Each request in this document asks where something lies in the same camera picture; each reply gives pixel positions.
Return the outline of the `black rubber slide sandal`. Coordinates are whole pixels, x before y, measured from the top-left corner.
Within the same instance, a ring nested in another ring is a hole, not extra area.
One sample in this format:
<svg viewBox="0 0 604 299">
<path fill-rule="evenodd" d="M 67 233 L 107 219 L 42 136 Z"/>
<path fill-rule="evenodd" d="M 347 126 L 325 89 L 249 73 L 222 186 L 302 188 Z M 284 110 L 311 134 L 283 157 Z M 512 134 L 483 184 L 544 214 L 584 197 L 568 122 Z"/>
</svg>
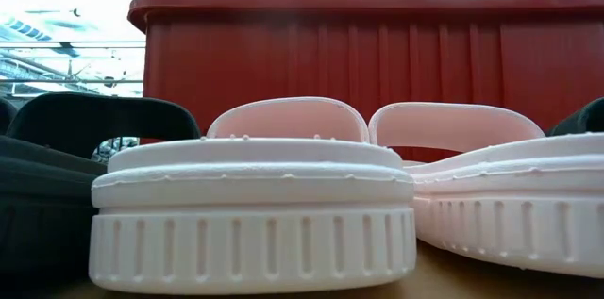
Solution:
<svg viewBox="0 0 604 299">
<path fill-rule="evenodd" d="M 102 142 L 200 135 L 187 109 L 161 99 L 54 92 L 18 111 L 0 99 L 0 297 L 86 276 Z"/>
<path fill-rule="evenodd" d="M 564 118 L 546 132 L 548 137 L 587 132 L 604 132 L 604 97 L 600 97 Z"/>
</svg>

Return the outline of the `pale pink slide sandal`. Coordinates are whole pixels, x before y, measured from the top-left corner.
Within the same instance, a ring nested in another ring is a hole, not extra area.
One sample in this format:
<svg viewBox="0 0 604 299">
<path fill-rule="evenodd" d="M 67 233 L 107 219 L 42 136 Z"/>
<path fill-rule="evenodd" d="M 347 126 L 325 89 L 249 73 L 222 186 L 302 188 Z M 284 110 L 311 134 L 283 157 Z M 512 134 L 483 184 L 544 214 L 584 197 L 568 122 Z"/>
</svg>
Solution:
<svg viewBox="0 0 604 299">
<path fill-rule="evenodd" d="M 262 100 L 146 144 L 92 183 L 89 275 L 150 294 L 325 291 L 412 271 L 413 181 L 348 104 Z"/>
<path fill-rule="evenodd" d="M 405 161 L 417 237 L 521 269 L 604 279 L 604 132 L 547 136 L 487 105 L 401 102 L 370 119 L 380 146 L 443 149 Z"/>
</svg>

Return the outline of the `red ribbed plastic bin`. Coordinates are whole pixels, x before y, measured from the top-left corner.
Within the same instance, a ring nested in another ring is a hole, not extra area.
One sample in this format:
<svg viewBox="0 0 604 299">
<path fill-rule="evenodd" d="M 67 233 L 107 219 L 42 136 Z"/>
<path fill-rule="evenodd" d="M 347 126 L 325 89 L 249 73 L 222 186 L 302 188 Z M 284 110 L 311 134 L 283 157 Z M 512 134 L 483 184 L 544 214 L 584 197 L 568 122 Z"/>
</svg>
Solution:
<svg viewBox="0 0 604 299">
<path fill-rule="evenodd" d="M 271 98 L 363 118 L 396 102 L 496 106 L 544 130 L 604 97 L 604 0 L 132 0 L 143 93 L 202 129 Z"/>
</svg>

